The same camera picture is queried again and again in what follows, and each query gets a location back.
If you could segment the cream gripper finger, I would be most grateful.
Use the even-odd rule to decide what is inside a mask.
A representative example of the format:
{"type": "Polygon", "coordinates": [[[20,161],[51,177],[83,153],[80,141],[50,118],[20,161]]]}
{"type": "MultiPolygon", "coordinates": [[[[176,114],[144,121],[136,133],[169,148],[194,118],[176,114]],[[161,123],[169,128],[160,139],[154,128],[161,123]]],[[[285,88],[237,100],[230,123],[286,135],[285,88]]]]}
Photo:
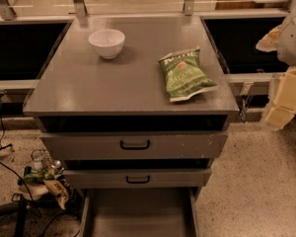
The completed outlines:
{"type": "Polygon", "coordinates": [[[282,129],[296,115],[296,66],[290,66],[280,77],[279,86],[265,122],[282,129]]]}
{"type": "Polygon", "coordinates": [[[262,39],[256,44],[256,49],[263,52],[271,52],[278,50],[278,36],[280,26],[270,30],[262,39]]]}

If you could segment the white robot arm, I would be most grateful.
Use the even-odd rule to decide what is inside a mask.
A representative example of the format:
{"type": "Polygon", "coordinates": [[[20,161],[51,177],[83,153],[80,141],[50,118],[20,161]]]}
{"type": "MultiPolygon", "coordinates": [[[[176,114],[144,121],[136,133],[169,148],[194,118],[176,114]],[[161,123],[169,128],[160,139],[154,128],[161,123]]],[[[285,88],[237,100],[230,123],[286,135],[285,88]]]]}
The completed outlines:
{"type": "Polygon", "coordinates": [[[279,26],[258,41],[256,49],[276,51],[277,58],[289,65],[279,79],[271,108],[265,117],[268,125],[282,129],[296,115],[296,4],[279,26]]]}

